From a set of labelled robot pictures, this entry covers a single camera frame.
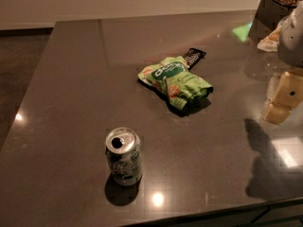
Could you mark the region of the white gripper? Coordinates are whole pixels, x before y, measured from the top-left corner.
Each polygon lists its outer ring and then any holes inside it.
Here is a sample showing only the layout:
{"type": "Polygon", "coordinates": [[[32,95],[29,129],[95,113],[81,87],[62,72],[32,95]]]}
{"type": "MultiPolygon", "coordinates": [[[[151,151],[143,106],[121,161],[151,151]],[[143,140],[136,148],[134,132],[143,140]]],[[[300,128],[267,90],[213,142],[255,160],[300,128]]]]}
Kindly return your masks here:
{"type": "MultiPolygon", "coordinates": [[[[303,3],[299,3],[283,22],[278,54],[290,65],[303,66],[303,3]]],[[[280,125],[303,101],[303,70],[274,73],[266,96],[262,119],[280,125]]]]}

